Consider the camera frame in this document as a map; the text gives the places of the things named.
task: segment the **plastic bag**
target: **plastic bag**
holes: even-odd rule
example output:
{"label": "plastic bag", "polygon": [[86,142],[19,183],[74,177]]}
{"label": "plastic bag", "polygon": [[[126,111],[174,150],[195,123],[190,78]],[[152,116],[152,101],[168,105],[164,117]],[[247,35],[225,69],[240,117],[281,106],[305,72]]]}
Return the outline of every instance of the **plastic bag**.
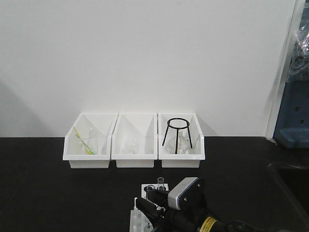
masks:
{"label": "plastic bag", "polygon": [[299,30],[295,32],[296,45],[287,82],[309,81],[309,8],[305,8]]}

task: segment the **robotic arm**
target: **robotic arm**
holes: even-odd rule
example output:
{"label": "robotic arm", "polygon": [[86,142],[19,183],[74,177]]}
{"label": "robotic arm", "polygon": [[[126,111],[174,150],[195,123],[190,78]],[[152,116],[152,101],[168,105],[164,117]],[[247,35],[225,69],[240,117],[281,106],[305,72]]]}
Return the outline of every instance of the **robotic arm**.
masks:
{"label": "robotic arm", "polygon": [[148,191],[148,199],[137,198],[136,207],[151,222],[152,232],[266,232],[240,221],[220,222],[207,209],[204,188],[202,178],[187,177],[171,191]]}

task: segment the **yellow label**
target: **yellow label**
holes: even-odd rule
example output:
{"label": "yellow label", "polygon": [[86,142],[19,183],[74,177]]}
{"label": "yellow label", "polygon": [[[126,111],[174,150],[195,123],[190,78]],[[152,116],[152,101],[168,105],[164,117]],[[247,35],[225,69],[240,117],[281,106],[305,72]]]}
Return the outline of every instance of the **yellow label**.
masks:
{"label": "yellow label", "polygon": [[199,232],[210,232],[216,221],[213,217],[206,218]]}

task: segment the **black table surface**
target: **black table surface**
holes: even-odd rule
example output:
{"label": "black table surface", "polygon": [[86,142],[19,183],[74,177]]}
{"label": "black table surface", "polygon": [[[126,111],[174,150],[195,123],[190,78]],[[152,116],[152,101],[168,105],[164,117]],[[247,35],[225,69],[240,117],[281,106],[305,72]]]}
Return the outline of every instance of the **black table surface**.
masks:
{"label": "black table surface", "polygon": [[269,171],[272,163],[303,164],[308,150],[283,149],[259,137],[206,137],[198,169],[71,169],[63,138],[0,138],[1,232],[128,232],[140,185],[160,176],[172,188],[203,177],[208,207],[223,222],[306,232],[304,221]]}

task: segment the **white storage tray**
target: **white storage tray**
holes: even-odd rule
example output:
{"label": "white storage tray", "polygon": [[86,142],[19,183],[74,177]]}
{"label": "white storage tray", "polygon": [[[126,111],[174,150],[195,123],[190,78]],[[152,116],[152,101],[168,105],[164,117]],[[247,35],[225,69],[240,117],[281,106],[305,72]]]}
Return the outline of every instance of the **white storage tray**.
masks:
{"label": "white storage tray", "polygon": [[[167,137],[162,146],[165,132],[167,129],[167,122],[171,118],[184,118],[189,121],[192,147],[189,148],[186,154],[175,154],[175,151],[168,148],[170,139],[176,136],[176,129],[169,128]],[[181,121],[175,121],[176,127],[185,126]],[[189,141],[187,129],[182,129],[183,135]],[[205,159],[204,150],[204,135],[200,128],[195,113],[189,114],[158,114],[158,157],[162,160],[163,168],[198,168],[201,160]]]}
{"label": "white storage tray", "polygon": [[[84,114],[81,113],[65,136],[63,160],[70,162],[71,168],[108,168],[111,159],[112,133],[117,121],[118,114]],[[96,154],[87,154],[85,146],[76,136],[75,127],[82,138],[89,137]],[[83,139],[87,144],[90,139]]]}
{"label": "white storage tray", "polygon": [[118,168],[153,168],[157,149],[156,114],[119,114],[112,136]]}

